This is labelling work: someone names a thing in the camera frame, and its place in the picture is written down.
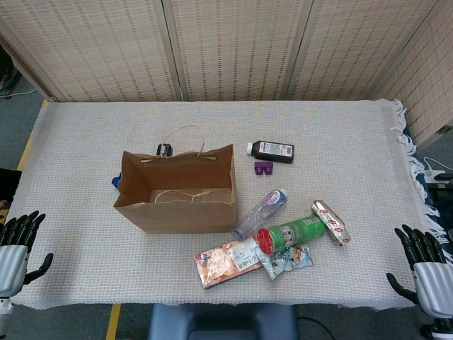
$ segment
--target white tablecloth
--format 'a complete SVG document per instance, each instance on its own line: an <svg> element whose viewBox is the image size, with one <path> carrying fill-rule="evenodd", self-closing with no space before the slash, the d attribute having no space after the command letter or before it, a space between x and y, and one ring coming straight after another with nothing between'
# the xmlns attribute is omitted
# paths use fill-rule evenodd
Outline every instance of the white tablecloth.
<svg viewBox="0 0 453 340"><path fill-rule="evenodd" d="M35 126L33 146L10 217L39 210L47 217L30 257L49 272L13 299L47 308L74 303L279 302L340 303L377 308L410 305L386 281L392 272L413 287L393 229L424 229L418 197L394 131L392 102L51 103ZM286 188L289 201L271 224L311 214L325 200L345 221L343 248L325 234L308 243L315 266L270 280L263 268L202 289L193 256L228 234L148 235L113 208L122 151L155 153L177 128L196 124L206 149L234 143L239 215L268 191ZM293 164L256 176L247 142L295 145ZM174 153L198 150L186 129L168 142Z"/></svg>

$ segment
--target dark brown bottle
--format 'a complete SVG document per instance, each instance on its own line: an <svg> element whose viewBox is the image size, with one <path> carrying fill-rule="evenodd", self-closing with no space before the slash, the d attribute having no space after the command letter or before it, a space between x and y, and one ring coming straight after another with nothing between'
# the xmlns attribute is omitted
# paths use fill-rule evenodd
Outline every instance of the dark brown bottle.
<svg viewBox="0 0 453 340"><path fill-rule="evenodd" d="M294 145L258 140L257 142L247 144L247 154L265 161L292 163L294 159Z"/></svg>

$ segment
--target purple plastic object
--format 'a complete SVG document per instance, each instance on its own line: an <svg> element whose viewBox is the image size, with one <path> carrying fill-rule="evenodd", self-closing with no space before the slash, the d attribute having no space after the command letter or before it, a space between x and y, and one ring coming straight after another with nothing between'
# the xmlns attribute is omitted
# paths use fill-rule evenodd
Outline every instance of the purple plastic object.
<svg viewBox="0 0 453 340"><path fill-rule="evenodd" d="M255 162L255 174L262 175L263 172L266 175L272 175L274 164L271 161L256 161Z"/></svg>

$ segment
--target robotic hand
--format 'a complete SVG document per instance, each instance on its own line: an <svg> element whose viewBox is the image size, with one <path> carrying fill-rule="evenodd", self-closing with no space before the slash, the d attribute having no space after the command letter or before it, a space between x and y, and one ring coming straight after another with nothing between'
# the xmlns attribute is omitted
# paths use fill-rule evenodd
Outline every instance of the robotic hand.
<svg viewBox="0 0 453 340"><path fill-rule="evenodd" d="M411 267L416 293L403 288L395 276L387 273L391 287L401 296L420 305L435 319L421 328L422 335L436 340L453 339L453 266L446 263L439 242L429 232L403 225L395 228Z"/></svg>
<svg viewBox="0 0 453 340"><path fill-rule="evenodd" d="M9 298L19 293L23 285L43 276L52 264L53 254L47 254L42 266L27 273L28 257L36 232L45 215L38 211L0 224L0 339L6 337L13 313Z"/></svg>

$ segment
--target tablecloth fringe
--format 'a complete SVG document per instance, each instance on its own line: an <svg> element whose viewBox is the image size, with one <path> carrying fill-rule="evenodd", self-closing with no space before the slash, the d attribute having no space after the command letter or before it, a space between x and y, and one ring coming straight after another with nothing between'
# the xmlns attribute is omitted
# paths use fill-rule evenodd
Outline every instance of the tablecloth fringe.
<svg viewBox="0 0 453 340"><path fill-rule="evenodd" d="M407 160L409 163L409 171L411 173L415 189L417 190L418 196L420 198L420 206L422 208L423 215L425 218L424 223L428 227L428 230L431 232L431 234L434 235L434 237L440 244L448 243L449 240L447 238L447 232L430 217L430 216L439 217L440 216L439 210L428 204L425 204L425 200L428 196L428 193L426 192L422 183L420 183L417 179L418 175L424 176L423 170L425 170L425 166L413 156L417 151L417 146L413 144L412 138L410 138L404 133L404 129L406 129L407 126L406 122L407 109L404 108L403 104L396 99L393 101L393 105L395 107L396 119L398 121L399 126L393 127L391 130L399 132L398 140L403 145L404 150L406 151ZM443 252L448 262L451 265L453 265L453 255L445 250Z"/></svg>

